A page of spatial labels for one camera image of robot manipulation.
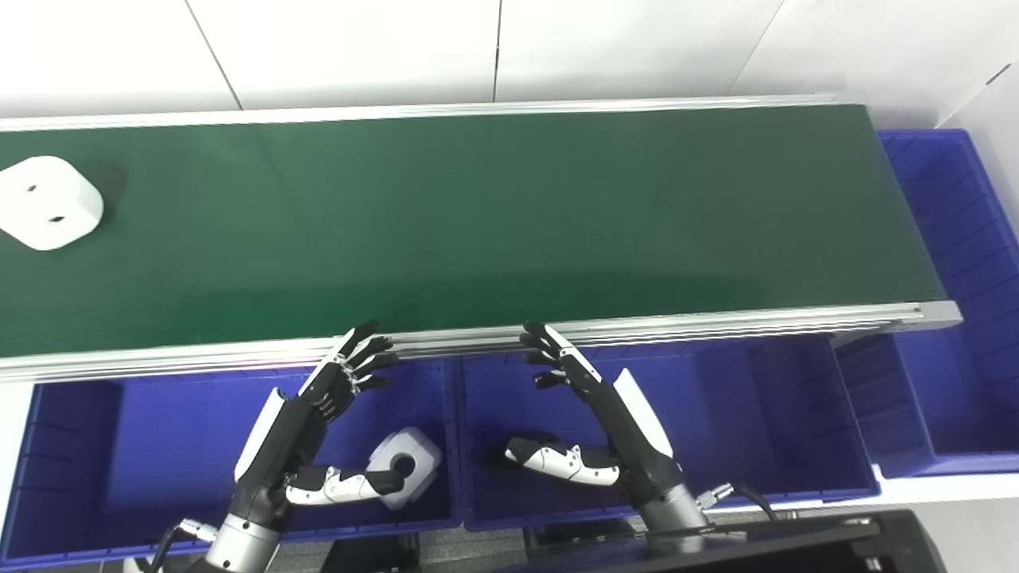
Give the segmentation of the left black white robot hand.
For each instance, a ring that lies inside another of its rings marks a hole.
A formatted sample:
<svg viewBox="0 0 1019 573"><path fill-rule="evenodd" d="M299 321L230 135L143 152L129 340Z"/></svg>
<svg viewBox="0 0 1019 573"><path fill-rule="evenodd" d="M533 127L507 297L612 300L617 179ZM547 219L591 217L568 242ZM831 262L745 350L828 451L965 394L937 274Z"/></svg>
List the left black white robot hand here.
<svg viewBox="0 0 1019 573"><path fill-rule="evenodd" d="M236 468L230 517L283 531L299 505L340 505L399 493L396 470L346 470L316 466L328 426L346 413L363 390L386 388L378 370L397 363L392 341L375 320L354 326L329 349L294 396L273 390L270 419L250 434Z"/></svg>

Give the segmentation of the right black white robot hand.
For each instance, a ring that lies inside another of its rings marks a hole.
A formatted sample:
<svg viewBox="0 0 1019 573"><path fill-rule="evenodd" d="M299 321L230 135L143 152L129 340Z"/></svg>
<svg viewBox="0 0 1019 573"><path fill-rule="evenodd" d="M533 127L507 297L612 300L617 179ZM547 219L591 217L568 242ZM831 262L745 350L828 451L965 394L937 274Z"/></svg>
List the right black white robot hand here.
<svg viewBox="0 0 1019 573"><path fill-rule="evenodd" d="M685 484L683 469L658 417L629 370L607 382L569 340L549 324L527 322L520 342L528 347L525 363L549 370L536 374L536 388L565 385L591 410L608 445L567 447L514 436L505 458L532 471L580 485L616 487L650 530L706 526L707 518Z"/></svg>

